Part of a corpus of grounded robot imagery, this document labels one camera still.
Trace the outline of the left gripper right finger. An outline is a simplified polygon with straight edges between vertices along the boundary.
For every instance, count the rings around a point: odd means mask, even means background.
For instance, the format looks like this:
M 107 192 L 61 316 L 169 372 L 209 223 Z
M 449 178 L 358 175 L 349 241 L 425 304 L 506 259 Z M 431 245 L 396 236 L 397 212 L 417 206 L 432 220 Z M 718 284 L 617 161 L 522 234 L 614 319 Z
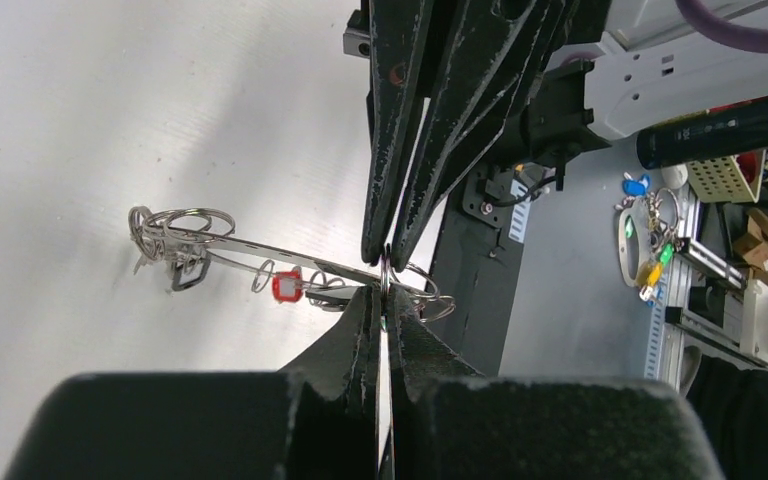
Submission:
M 718 479 L 689 403 L 657 381 L 484 377 L 385 303 L 389 479 Z

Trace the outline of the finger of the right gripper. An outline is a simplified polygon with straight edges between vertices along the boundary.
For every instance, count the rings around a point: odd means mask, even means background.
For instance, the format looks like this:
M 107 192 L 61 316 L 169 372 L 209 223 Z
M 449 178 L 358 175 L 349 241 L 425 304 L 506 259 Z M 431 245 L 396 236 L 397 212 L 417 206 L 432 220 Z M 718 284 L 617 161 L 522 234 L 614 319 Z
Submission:
M 432 1 L 368 5 L 371 164 L 361 234 L 367 264 L 384 253 L 418 133 L 417 87 L 433 10 Z
M 390 241 L 409 263 L 436 206 L 499 138 L 568 38 L 577 1 L 432 1 L 417 87 L 419 126 Z

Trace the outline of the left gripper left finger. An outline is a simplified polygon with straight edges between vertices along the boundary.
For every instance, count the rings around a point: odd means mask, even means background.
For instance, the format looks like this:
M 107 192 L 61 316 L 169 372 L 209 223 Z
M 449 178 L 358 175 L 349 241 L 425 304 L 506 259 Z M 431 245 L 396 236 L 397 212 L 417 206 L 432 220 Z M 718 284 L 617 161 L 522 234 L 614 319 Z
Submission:
M 42 402 L 10 479 L 374 479 L 378 291 L 274 372 L 76 375 Z

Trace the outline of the key with black tag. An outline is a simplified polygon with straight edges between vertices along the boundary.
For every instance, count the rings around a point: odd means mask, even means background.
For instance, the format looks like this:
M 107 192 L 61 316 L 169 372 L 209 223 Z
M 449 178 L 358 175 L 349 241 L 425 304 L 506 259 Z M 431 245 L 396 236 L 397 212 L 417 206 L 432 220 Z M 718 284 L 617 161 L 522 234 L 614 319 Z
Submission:
M 356 286 L 312 288 L 305 292 L 309 303 L 327 312 L 343 312 L 351 302 Z

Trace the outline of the large metal keyring disc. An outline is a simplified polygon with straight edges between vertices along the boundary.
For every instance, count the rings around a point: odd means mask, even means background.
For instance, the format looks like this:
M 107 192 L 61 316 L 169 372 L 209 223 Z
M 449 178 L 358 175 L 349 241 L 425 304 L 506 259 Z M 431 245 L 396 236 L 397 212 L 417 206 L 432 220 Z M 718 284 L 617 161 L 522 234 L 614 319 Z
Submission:
M 384 266 L 381 273 L 374 274 L 236 238 L 234 218 L 221 210 L 189 208 L 153 212 L 146 206 L 135 206 L 128 212 L 128 228 L 130 239 L 140 252 L 134 270 L 163 263 L 170 280 L 171 265 L 175 261 L 209 257 L 211 266 L 222 265 L 250 273 L 253 293 L 271 292 L 275 272 L 300 269 L 304 291 L 299 301 L 306 298 L 305 292 L 312 288 L 377 284 L 404 289 L 409 305 L 419 313 L 422 322 L 434 322 L 455 310 L 454 298 L 442 294 L 430 275 L 414 264 L 408 265 L 408 271 L 426 281 L 423 289 L 401 282 L 390 266 Z

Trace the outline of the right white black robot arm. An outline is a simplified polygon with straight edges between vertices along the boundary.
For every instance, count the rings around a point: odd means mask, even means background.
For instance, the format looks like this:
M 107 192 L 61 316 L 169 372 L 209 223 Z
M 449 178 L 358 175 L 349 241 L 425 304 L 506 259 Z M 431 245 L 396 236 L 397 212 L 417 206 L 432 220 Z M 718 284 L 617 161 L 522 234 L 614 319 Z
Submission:
M 562 173 L 630 143 L 643 167 L 768 147 L 768 1 L 725 19 L 673 5 L 684 35 L 612 44 L 619 1 L 365 1 L 344 35 L 369 62 L 361 257 L 407 267 L 474 166 Z

